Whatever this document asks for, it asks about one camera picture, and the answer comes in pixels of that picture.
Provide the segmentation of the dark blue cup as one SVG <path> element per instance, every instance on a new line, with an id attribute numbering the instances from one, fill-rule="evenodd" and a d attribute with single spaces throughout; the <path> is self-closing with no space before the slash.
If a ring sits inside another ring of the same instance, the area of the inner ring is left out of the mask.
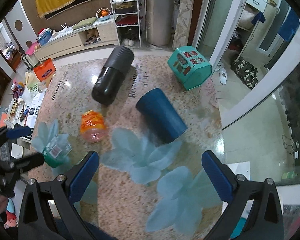
<path id="1" fill-rule="evenodd" d="M 136 103 L 149 129 L 164 143 L 175 141 L 188 127 L 160 88 L 144 94 Z"/>

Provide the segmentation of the green labelled glass jar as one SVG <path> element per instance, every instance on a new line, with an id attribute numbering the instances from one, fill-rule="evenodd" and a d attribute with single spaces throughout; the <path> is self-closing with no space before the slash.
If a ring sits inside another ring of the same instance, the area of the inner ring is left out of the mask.
<path id="1" fill-rule="evenodd" d="M 58 134 L 45 146 L 43 155 L 45 162 L 52 168 L 61 166 L 68 154 L 72 151 L 72 146 L 68 141 L 68 134 Z"/>

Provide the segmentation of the orange shopping bag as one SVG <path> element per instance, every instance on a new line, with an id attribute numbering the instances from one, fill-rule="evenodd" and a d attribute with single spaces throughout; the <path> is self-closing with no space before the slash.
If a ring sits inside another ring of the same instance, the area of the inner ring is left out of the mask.
<path id="1" fill-rule="evenodd" d="M 55 71 L 55 65 L 53 64 L 53 61 L 51 58 L 45 60 L 44 62 L 42 62 L 41 64 L 39 64 L 38 66 L 36 66 L 33 69 L 36 77 L 38 78 L 38 80 L 40 82 L 44 81 L 45 79 L 47 79 L 50 75 L 52 75 Z"/>

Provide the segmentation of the orange patterned glass jar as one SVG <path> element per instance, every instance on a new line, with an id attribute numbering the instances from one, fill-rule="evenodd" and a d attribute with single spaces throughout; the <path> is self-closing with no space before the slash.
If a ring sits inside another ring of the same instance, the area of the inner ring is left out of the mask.
<path id="1" fill-rule="evenodd" d="M 108 133 L 103 115 L 93 110 L 82 114 L 79 131 L 82 138 L 91 143 L 101 141 Z"/>

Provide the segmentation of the black thermos bottle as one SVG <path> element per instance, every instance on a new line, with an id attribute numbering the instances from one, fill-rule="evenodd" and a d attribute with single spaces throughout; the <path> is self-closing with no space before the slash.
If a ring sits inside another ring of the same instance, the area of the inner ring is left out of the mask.
<path id="1" fill-rule="evenodd" d="M 115 47 L 93 86 L 91 96 L 103 105 L 111 105 L 128 74 L 134 53 L 125 46 Z"/>

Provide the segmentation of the green cushion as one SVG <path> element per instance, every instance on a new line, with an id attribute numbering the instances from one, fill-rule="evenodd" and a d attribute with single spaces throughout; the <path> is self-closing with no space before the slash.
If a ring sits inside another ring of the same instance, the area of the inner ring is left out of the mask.
<path id="1" fill-rule="evenodd" d="M 76 30 L 76 29 L 80 29 L 80 28 L 84 28 L 87 26 L 91 26 L 92 24 L 94 24 L 94 22 L 97 20 L 97 17 L 91 17 L 91 18 L 86 18 L 85 20 L 81 20 L 78 23 L 76 23 L 72 29 Z"/>

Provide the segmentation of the cream low tv cabinet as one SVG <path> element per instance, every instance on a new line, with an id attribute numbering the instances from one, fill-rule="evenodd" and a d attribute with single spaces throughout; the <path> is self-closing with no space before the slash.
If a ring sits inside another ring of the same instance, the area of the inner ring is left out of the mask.
<path id="1" fill-rule="evenodd" d="M 87 43 L 87 35 L 92 31 L 98 33 L 97 40 Z M 106 21 L 96 20 L 92 25 L 76 30 L 70 28 L 64 35 L 50 38 L 45 45 L 34 51 L 34 55 L 39 61 L 44 61 L 90 48 L 108 45 L 117 46 L 118 44 L 119 38 L 115 27 L 115 18 L 111 17 Z"/>

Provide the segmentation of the fruit basket with oranges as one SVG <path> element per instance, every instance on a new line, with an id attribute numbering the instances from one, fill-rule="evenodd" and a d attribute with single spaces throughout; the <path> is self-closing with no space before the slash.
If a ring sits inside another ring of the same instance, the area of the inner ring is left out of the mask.
<path id="1" fill-rule="evenodd" d="M 108 8 L 100 8 L 96 12 L 96 17 L 100 21 L 106 21 L 110 19 L 111 11 Z"/>

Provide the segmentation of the camouflage bag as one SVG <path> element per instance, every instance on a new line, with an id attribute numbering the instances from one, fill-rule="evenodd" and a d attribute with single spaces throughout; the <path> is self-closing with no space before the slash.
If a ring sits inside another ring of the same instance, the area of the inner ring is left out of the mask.
<path id="1" fill-rule="evenodd" d="M 258 84 L 257 74 L 258 70 L 251 63 L 239 57 L 231 63 L 231 70 L 246 85 L 250 90 Z"/>

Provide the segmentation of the white slipper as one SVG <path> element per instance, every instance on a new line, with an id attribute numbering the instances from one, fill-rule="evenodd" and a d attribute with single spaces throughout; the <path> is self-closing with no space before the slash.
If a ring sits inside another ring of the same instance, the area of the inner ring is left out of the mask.
<path id="1" fill-rule="evenodd" d="M 227 72 L 226 72 L 225 68 L 220 68 L 220 70 L 219 70 L 220 83 L 222 85 L 226 85 L 227 78 L 228 78 L 228 75 L 227 75 Z"/>

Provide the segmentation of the white metal shelf rack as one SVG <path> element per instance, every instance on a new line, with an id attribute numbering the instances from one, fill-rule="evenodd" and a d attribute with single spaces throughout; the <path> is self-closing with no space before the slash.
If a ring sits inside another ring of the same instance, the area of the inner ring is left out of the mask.
<path id="1" fill-rule="evenodd" d="M 142 47 L 141 0 L 110 0 L 118 45 Z"/>

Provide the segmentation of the teal cardboard box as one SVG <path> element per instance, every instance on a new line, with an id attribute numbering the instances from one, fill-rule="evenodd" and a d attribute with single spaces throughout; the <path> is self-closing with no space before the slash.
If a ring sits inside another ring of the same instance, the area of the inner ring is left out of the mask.
<path id="1" fill-rule="evenodd" d="M 176 48 L 167 64 L 186 90 L 201 86 L 212 74 L 210 62 L 192 46 Z"/>

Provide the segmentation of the blue towel hanging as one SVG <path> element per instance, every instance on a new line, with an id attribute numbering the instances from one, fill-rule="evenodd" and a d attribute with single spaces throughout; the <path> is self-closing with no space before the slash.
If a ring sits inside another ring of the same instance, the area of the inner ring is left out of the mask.
<path id="1" fill-rule="evenodd" d="M 300 25 L 299 17 L 293 9 L 290 9 L 286 20 L 281 25 L 278 34 L 286 42 L 290 42 Z"/>

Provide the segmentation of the grey cylindrical heater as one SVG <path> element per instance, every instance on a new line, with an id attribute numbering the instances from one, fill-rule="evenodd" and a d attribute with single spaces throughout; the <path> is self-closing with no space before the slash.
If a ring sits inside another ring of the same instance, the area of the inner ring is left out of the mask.
<path id="1" fill-rule="evenodd" d="M 146 41 L 162 47 L 169 44 L 174 0 L 145 0 Z"/>

